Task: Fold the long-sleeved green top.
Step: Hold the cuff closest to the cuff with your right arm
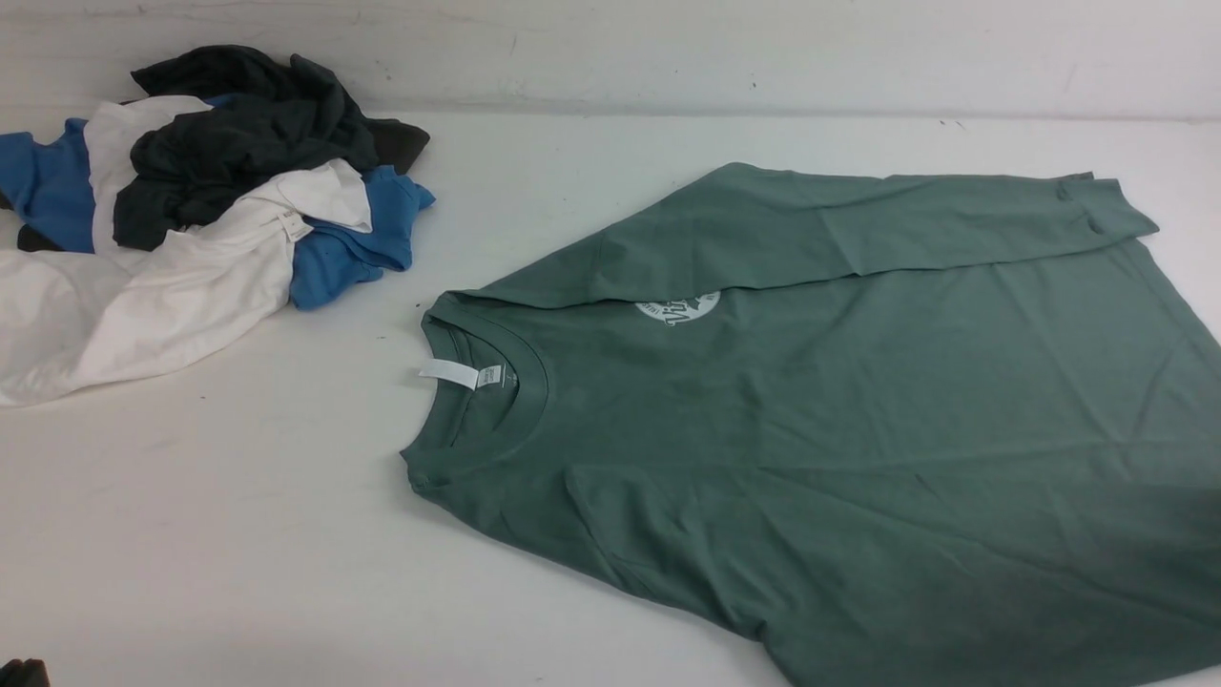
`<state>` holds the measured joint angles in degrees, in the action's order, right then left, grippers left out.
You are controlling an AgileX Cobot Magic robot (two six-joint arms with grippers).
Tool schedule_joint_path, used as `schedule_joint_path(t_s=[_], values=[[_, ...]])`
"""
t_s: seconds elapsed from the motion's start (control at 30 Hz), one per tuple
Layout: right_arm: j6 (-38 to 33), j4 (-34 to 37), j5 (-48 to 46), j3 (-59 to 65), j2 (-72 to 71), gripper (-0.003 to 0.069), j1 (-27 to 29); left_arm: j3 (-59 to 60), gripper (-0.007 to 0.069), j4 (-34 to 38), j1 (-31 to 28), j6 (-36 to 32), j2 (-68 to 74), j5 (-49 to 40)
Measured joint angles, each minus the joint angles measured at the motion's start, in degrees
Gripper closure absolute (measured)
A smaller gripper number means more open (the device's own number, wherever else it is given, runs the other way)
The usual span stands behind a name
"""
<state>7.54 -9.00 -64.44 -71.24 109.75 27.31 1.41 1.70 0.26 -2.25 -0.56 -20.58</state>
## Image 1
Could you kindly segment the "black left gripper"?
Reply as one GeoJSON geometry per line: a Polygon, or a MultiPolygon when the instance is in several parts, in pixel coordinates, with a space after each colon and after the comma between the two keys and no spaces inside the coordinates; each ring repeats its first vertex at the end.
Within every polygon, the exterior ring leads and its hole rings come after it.
{"type": "Polygon", "coordinates": [[[40,659],[13,659],[0,669],[1,687],[49,687],[46,665],[40,659]]]}

